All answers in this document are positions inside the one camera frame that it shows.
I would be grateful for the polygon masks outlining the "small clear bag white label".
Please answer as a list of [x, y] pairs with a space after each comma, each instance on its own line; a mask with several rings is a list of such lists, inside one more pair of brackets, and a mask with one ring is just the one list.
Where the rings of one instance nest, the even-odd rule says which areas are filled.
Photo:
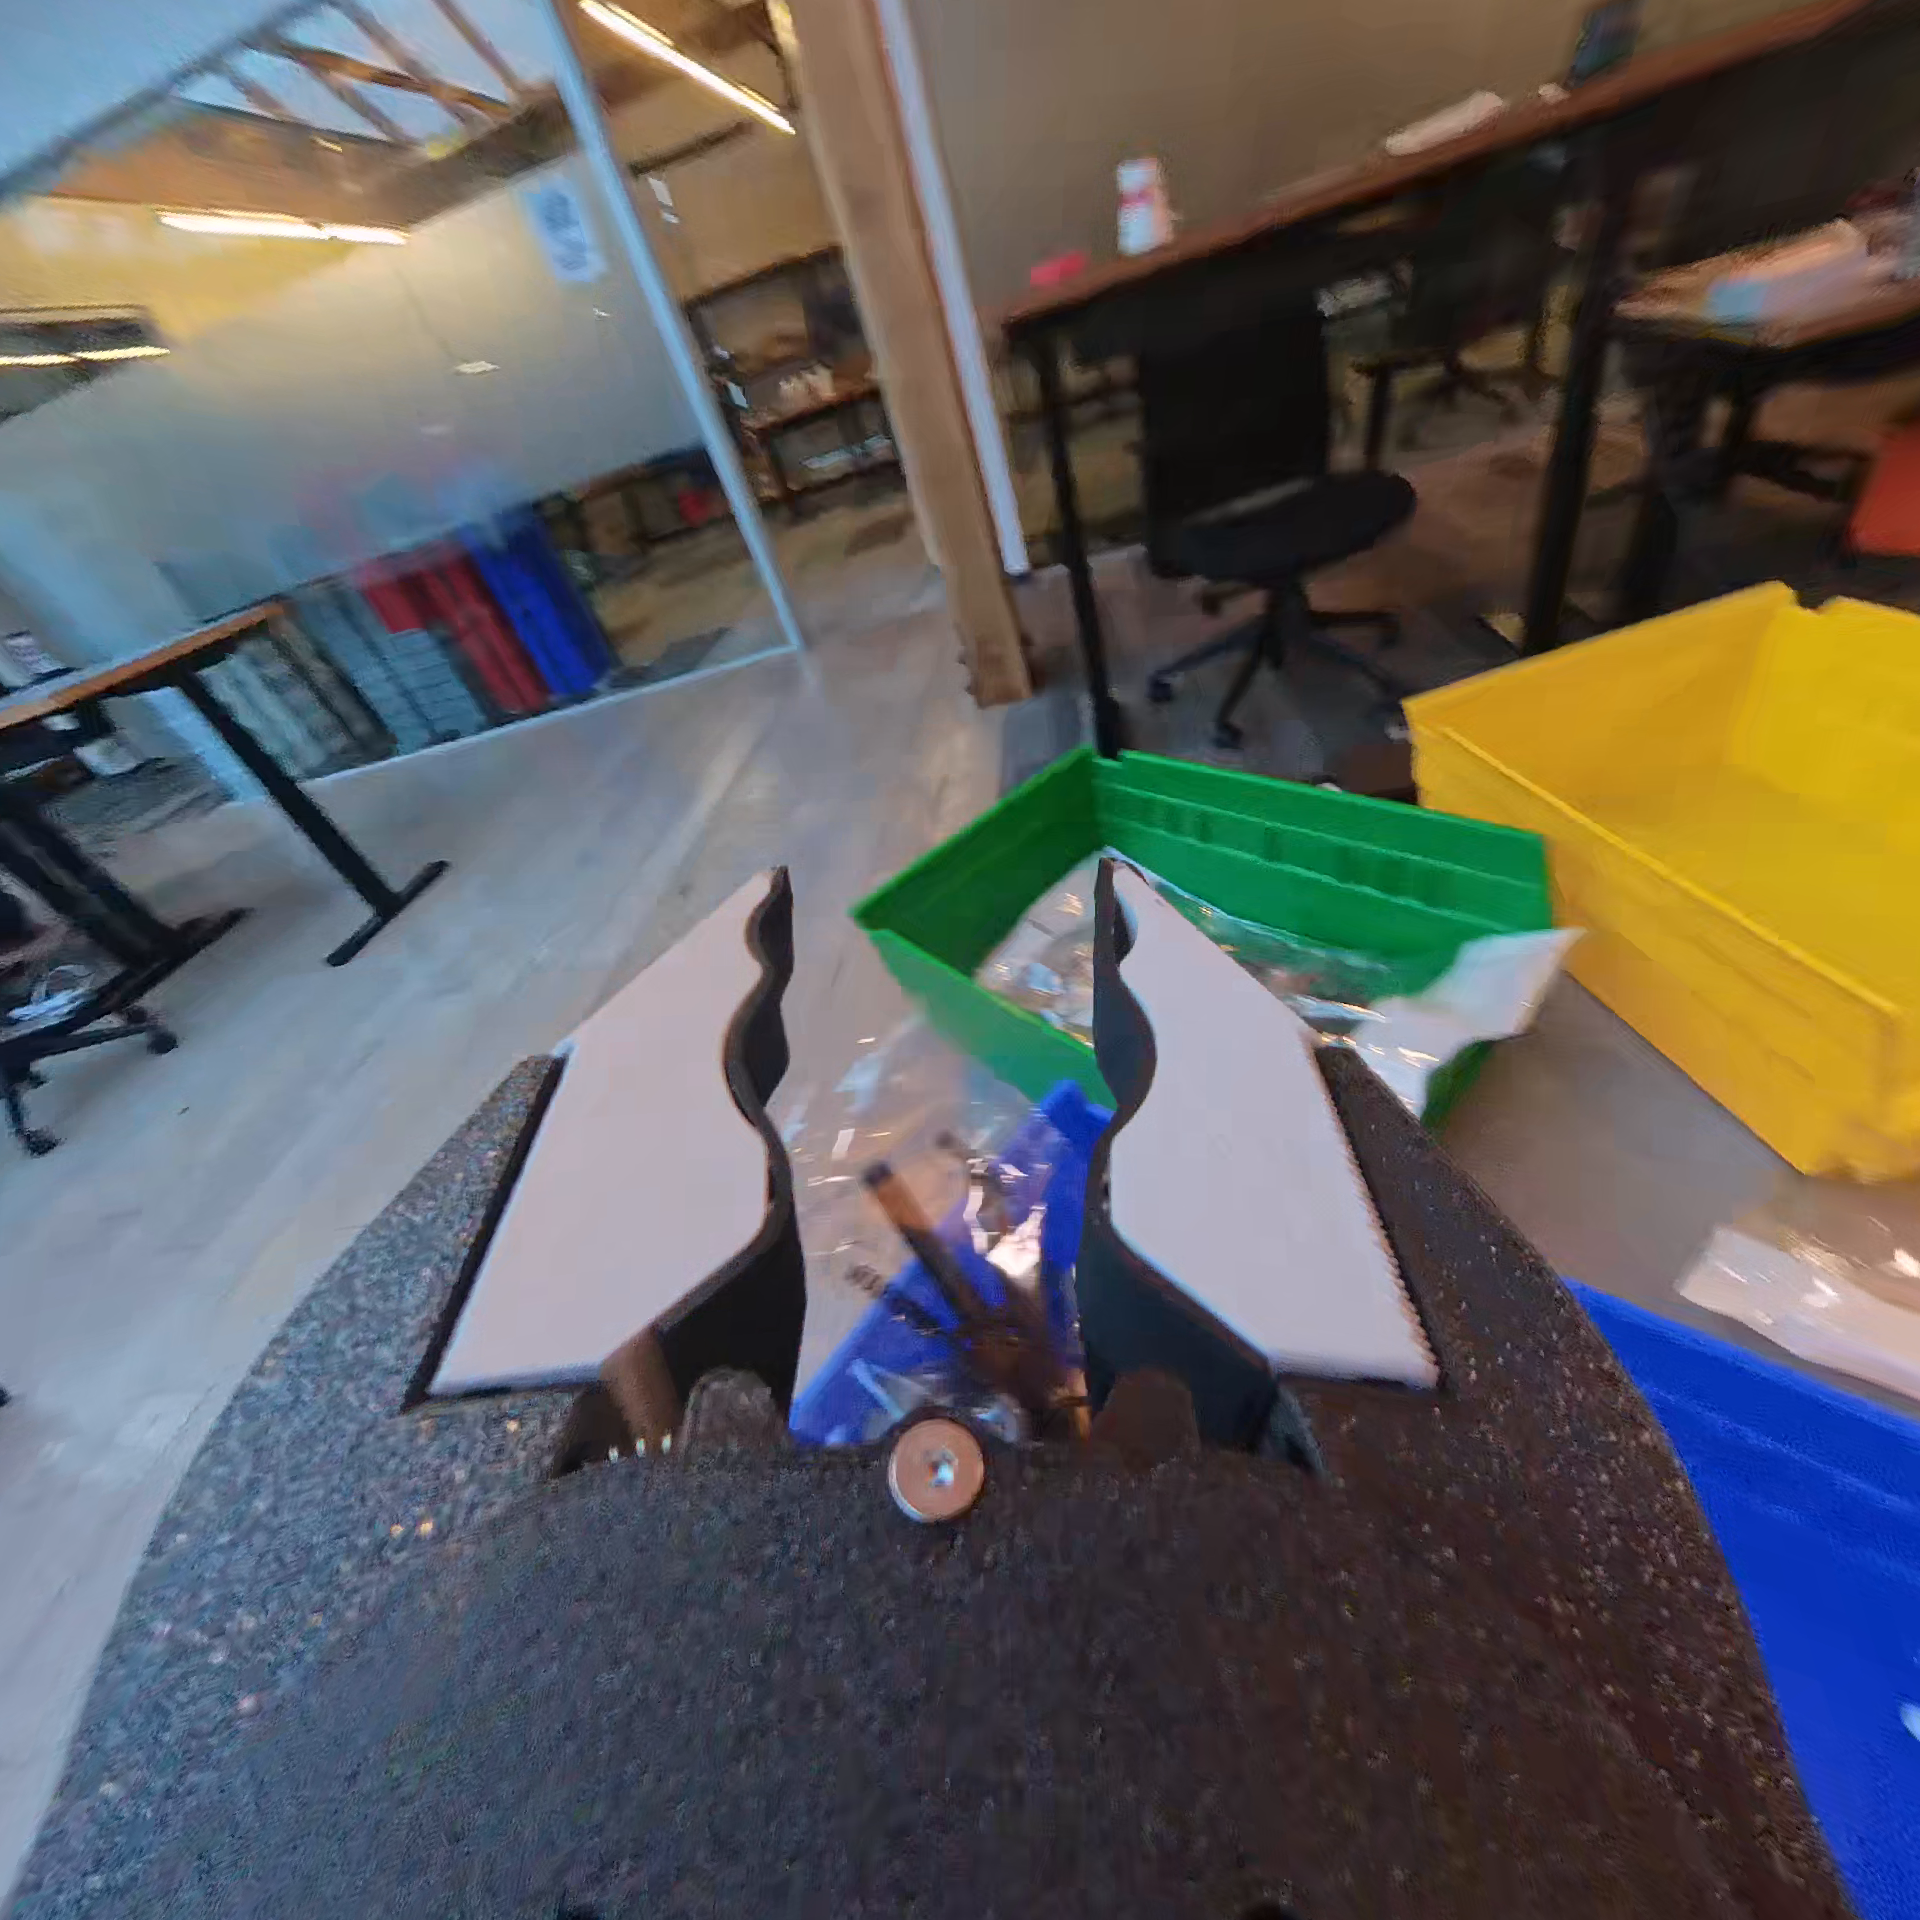
[[1675, 1293], [1781, 1354], [1917, 1403], [1917, 1181], [1795, 1173], [1707, 1236]]

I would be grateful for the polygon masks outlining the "wooden top background desk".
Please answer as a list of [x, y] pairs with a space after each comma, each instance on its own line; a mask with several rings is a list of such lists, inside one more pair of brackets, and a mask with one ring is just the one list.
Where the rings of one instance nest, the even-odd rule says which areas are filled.
[[1576, 161], [1576, 201], [1593, 205], [1593, 221], [1576, 277], [1566, 382], [1522, 601], [1522, 651], [1541, 654], [1564, 637], [1606, 337], [1622, 289], [1626, 234], [1641, 180], [1712, 153], [1722, 135], [1754, 137], [1768, 129], [1764, 90], [1784, 100], [1781, 125], [1809, 123], [1816, 108], [1844, 100], [1891, 70], [1892, 52], [1881, 52], [1881, 41], [1892, 36], [1915, 38], [1915, 5], [1803, 5], [1634, 55], [1561, 100], [1518, 102], [1481, 129], [1413, 156], [1368, 158], [1309, 177], [1282, 187], [1254, 215], [1204, 226], [1142, 257], [1086, 267], [1009, 306], [998, 317], [1001, 339], [1026, 358], [1041, 387], [1052, 494], [1060, 519], [1058, 550], [1088, 684], [1096, 751], [1121, 756], [1129, 748], [1129, 727], [1113, 697], [1067, 442], [1067, 353], [1097, 362], [1138, 357], [1147, 348], [1206, 345], [1228, 330], [1237, 305], [1257, 311], [1385, 261], [1393, 235], [1387, 209], [1475, 182], [1513, 156], [1569, 150]]

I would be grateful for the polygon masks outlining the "blue storage bin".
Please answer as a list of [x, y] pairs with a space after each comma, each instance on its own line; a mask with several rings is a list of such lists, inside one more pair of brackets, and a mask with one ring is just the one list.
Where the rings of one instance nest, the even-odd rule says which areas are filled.
[[1328, 1083], [1442, 1386], [1284, 1382], [1266, 1439], [1308, 1397], [1342, 1510], [1592, 1706], [1729, 1735], [1754, 1655], [1854, 1911], [1915, 1915], [1915, 1422], [1561, 1282], [1393, 1094]]

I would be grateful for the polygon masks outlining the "black office chair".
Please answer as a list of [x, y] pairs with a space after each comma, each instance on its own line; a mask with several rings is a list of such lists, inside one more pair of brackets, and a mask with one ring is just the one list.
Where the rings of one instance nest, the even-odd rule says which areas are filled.
[[1349, 668], [1376, 694], [1376, 717], [1402, 722], [1409, 686], [1376, 654], [1338, 634], [1402, 645], [1390, 611], [1323, 611], [1312, 575], [1371, 554], [1402, 532], [1417, 491], [1380, 469], [1332, 466], [1328, 322], [1314, 292], [1296, 295], [1209, 342], [1163, 345], [1137, 362], [1140, 413], [1142, 557], [1169, 583], [1196, 583], [1209, 606], [1261, 599], [1253, 622], [1156, 669], [1145, 691], [1169, 705], [1201, 665], [1237, 657], [1214, 742], [1242, 745], [1238, 707], [1261, 669], [1282, 673], [1290, 645]]

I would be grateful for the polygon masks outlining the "wooden top side desk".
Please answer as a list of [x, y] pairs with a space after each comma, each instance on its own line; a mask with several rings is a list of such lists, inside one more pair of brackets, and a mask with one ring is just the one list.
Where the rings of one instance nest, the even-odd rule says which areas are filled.
[[229, 614], [205, 629], [192, 630], [142, 657], [94, 665], [77, 677], [57, 679], [42, 691], [8, 694], [2, 730], [14, 734], [42, 727], [81, 708], [150, 697], [163, 691], [181, 694], [227, 745], [254, 782], [268, 794], [301, 839], [320, 852], [334, 874], [369, 907], [366, 922], [326, 954], [332, 969], [347, 967], [373, 940], [408, 911], [446, 874], [443, 859], [428, 861], [405, 885], [390, 885], [366, 852], [337, 825], [322, 804], [310, 801], [293, 772], [268, 745], [249, 732], [236, 711], [218, 694], [209, 673], [227, 660], [248, 637], [268, 629], [281, 614], [278, 604], [260, 604]]

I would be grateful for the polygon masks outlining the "green storage bin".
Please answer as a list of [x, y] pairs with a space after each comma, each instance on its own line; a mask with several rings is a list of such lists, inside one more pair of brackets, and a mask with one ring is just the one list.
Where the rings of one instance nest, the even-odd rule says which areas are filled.
[[1444, 812], [1187, 758], [1077, 749], [1022, 782], [850, 916], [944, 1041], [1033, 1102], [1108, 1108], [1088, 1041], [979, 971], [1043, 893], [1116, 851], [1237, 922], [1428, 987], [1480, 938], [1552, 926], [1545, 842]]

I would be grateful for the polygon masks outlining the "clear plastic bag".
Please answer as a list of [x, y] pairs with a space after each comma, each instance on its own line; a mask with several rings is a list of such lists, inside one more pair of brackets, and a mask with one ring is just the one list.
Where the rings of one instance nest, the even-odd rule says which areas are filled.
[[[1086, 1046], [1096, 1013], [1096, 885], [1107, 858], [1137, 866], [1116, 849], [1070, 866], [973, 971], [979, 987]], [[1153, 871], [1140, 875], [1320, 1041], [1358, 1051], [1403, 1106], [1424, 1116], [1435, 1113], [1442, 1071], [1462, 1067], [1469, 1049], [1529, 1033], [1584, 938], [1584, 927], [1492, 932], [1450, 954], [1427, 946], [1385, 957], [1235, 916]]]

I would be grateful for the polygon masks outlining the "wooden support post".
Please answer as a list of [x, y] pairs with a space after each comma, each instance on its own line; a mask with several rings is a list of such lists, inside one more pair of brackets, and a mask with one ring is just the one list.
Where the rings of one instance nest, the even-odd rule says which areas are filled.
[[785, 41], [907, 494], [979, 707], [1033, 691], [1024, 529], [907, 5], [794, 2]]

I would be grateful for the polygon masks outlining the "shelf of coloured bins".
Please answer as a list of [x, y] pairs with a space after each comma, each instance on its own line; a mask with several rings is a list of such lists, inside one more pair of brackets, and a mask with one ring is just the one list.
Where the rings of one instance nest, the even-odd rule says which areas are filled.
[[300, 780], [452, 745], [613, 689], [562, 495], [274, 591], [209, 677]]

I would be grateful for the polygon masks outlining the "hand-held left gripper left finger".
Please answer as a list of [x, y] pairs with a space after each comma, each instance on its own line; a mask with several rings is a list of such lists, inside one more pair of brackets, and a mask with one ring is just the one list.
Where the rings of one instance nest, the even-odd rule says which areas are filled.
[[789, 1067], [794, 883], [760, 871], [562, 1042], [430, 1341], [430, 1398], [601, 1386], [673, 1431], [699, 1380], [789, 1413], [808, 1319]]

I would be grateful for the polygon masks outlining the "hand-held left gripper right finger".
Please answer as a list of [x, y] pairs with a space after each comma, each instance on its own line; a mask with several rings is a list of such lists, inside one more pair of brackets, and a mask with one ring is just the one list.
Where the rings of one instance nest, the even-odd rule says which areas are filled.
[[1308, 1021], [1108, 855], [1093, 927], [1093, 1379], [1163, 1370], [1197, 1415], [1266, 1415], [1298, 1382], [1437, 1393]]

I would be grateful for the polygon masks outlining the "yellow storage bin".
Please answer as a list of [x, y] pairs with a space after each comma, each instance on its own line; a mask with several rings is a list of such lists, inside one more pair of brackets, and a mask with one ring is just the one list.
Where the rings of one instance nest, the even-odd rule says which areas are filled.
[[1576, 981], [1792, 1169], [1917, 1169], [1917, 618], [1786, 583], [1405, 699], [1428, 810], [1537, 831]]

